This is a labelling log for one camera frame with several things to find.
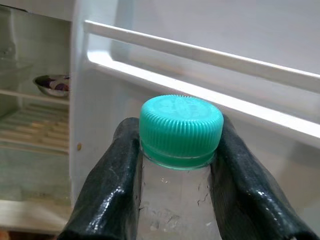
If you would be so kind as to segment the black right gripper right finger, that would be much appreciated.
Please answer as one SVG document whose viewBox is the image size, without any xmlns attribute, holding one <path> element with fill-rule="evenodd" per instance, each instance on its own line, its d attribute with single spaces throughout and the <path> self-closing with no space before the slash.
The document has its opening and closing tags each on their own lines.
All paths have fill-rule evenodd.
<svg viewBox="0 0 320 240">
<path fill-rule="evenodd" d="M 320 240 L 226 115 L 210 170 L 222 240 Z"/>
</svg>

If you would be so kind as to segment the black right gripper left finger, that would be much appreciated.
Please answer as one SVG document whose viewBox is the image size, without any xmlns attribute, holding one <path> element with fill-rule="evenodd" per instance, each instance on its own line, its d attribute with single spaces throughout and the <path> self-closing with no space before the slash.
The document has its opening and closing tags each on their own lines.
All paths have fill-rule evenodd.
<svg viewBox="0 0 320 240">
<path fill-rule="evenodd" d="M 56 240 L 136 240 L 142 169 L 139 119 L 129 117 L 87 176 Z"/>
</svg>

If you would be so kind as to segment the clear bottle with green cap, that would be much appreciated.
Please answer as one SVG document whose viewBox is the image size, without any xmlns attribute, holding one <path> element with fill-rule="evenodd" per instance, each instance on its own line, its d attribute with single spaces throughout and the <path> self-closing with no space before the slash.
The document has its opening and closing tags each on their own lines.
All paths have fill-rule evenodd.
<svg viewBox="0 0 320 240">
<path fill-rule="evenodd" d="M 143 104 L 136 240 L 222 240 L 210 165 L 223 123 L 218 108 L 191 96 L 161 95 Z"/>
</svg>

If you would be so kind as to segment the grey fridge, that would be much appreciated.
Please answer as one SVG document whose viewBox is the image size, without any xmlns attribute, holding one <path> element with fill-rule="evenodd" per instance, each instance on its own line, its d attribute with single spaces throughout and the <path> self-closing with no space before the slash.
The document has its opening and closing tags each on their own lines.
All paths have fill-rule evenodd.
<svg viewBox="0 0 320 240">
<path fill-rule="evenodd" d="M 320 0 L 0 0 L 0 89 L 70 76 L 69 105 L 0 94 L 0 231 L 57 235 L 118 124 L 163 95 L 75 93 L 85 20 L 320 74 Z M 320 237 L 320 148 L 227 116 Z"/>
</svg>

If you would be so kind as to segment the white fridge shelf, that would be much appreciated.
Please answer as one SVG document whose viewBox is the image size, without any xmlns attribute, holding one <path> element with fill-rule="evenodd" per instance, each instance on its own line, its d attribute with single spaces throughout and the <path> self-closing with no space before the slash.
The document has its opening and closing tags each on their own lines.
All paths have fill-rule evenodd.
<svg viewBox="0 0 320 240">
<path fill-rule="evenodd" d="M 51 96 L 45 96 L 45 95 L 35 95 L 31 93 L 23 93 L 13 90 L 7 90 L 7 89 L 0 89 L 1 95 L 11 96 L 11 97 L 19 97 L 24 99 L 31 99 L 36 101 L 43 101 L 48 103 L 54 103 L 54 104 L 61 104 L 61 105 L 69 105 L 70 102 L 68 99 L 64 98 L 57 98 L 57 97 L 51 97 Z"/>
</svg>

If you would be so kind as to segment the steel bowl with purple fruit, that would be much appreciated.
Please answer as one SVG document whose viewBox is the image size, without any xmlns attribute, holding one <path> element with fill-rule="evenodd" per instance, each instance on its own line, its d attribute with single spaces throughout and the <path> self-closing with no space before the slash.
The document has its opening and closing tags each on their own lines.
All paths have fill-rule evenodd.
<svg viewBox="0 0 320 240">
<path fill-rule="evenodd" d="M 70 95 L 70 76 L 63 74 L 42 75 L 33 79 L 41 93 L 55 98 L 68 98 Z"/>
</svg>

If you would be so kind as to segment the white fridge door shelf rail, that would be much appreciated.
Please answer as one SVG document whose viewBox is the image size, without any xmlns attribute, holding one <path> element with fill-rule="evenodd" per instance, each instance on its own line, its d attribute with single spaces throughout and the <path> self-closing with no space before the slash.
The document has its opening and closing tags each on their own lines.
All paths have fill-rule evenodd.
<svg viewBox="0 0 320 240">
<path fill-rule="evenodd" d="M 179 93 L 218 105 L 227 115 L 320 148 L 320 120 L 304 110 L 320 96 L 320 74 L 99 22 L 82 22 L 74 93 L 93 82 L 113 98 L 139 104 Z"/>
</svg>

